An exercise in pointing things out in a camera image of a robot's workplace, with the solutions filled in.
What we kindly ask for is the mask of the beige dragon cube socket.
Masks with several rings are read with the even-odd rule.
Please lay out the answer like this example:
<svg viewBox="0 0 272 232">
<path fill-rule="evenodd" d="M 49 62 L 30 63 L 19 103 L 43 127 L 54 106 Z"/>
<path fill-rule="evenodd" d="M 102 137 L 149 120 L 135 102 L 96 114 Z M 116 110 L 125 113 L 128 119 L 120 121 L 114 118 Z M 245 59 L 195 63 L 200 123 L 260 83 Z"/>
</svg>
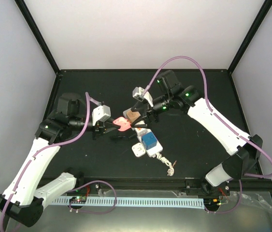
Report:
<svg viewBox="0 0 272 232">
<path fill-rule="evenodd" d="M 133 112 L 130 109 L 126 111 L 126 119 L 130 122 L 133 123 L 135 120 L 137 120 L 140 117 L 139 112 Z"/>
</svg>

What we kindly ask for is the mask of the pink plug adapter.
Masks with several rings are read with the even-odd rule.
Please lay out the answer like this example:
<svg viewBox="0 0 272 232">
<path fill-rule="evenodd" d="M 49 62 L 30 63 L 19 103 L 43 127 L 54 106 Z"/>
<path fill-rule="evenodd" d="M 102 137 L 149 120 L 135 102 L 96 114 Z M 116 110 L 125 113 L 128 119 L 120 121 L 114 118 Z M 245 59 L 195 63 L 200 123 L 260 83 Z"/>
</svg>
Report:
<svg viewBox="0 0 272 232">
<path fill-rule="evenodd" d="M 127 130 L 129 130 L 131 128 L 130 122 L 126 118 L 124 118 L 122 116 L 115 119 L 113 121 L 113 124 L 117 125 L 119 127 L 118 131 L 121 131 L 121 132 L 127 131 Z"/>
</svg>

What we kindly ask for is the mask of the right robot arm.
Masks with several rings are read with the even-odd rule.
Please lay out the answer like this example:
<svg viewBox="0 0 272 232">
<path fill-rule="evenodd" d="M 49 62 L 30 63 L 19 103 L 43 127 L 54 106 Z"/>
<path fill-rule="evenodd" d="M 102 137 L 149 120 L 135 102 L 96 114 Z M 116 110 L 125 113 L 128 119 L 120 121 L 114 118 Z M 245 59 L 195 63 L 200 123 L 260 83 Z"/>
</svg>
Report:
<svg viewBox="0 0 272 232">
<path fill-rule="evenodd" d="M 152 121 L 159 121 L 161 113 L 178 109 L 207 129 L 229 155 L 197 182 L 197 189 L 204 195 L 213 194 L 226 181 L 240 180 L 258 162 L 258 148 L 262 146 L 258 135 L 250 136 L 232 124 L 194 86 L 183 87 L 174 71 L 162 72 L 156 82 L 160 97 L 153 99 L 148 91 L 136 87 L 132 93 L 136 104 L 123 112 L 138 139 L 132 146 L 135 156 L 156 158 L 168 166 L 168 176 L 174 175 L 174 164 L 161 154 L 163 147 L 149 127 Z"/>
</svg>

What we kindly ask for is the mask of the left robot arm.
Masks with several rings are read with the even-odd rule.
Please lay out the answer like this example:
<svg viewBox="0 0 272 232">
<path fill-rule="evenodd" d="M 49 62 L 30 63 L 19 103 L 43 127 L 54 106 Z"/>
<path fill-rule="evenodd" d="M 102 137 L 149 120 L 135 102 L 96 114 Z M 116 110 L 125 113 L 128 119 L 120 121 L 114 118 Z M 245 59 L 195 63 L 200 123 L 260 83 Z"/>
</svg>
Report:
<svg viewBox="0 0 272 232">
<path fill-rule="evenodd" d="M 84 99 L 75 93 L 60 96 L 57 108 L 39 124 L 30 152 L 14 180 L 0 194 L 0 231 L 5 231 L 6 217 L 31 227 L 53 200 L 64 193 L 89 188 L 83 173 L 72 168 L 40 188 L 38 184 L 62 146 L 79 140 L 86 131 L 95 138 L 107 129 L 118 129 L 109 106 L 89 94 Z"/>
</svg>

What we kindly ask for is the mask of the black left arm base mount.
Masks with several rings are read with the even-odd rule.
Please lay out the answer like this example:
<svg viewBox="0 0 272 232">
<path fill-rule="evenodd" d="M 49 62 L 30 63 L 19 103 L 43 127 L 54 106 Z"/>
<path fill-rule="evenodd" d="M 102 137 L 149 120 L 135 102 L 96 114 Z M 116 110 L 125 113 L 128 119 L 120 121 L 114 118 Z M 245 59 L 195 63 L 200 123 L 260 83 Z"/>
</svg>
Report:
<svg viewBox="0 0 272 232">
<path fill-rule="evenodd" d="M 79 184 L 79 185 L 76 185 L 73 189 L 66 191 L 66 193 L 87 196 L 91 192 L 91 189 L 94 188 L 95 185 L 99 186 L 100 183 L 101 183 L 101 180 L 94 180 L 82 185 Z"/>
</svg>

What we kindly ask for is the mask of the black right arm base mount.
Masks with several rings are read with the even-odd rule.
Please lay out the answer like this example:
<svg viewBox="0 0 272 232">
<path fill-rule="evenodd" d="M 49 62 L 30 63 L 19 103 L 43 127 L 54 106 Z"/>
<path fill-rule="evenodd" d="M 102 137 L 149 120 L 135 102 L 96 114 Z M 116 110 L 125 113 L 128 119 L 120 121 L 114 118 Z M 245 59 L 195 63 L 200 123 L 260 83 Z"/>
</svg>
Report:
<svg viewBox="0 0 272 232">
<path fill-rule="evenodd" d="M 227 183 L 222 183 L 217 187 L 213 187 L 205 179 L 195 178 L 185 180 L 186 193 L 188 195 L 197 196 L 229 196 L 229 188 Z"/>
</svg>

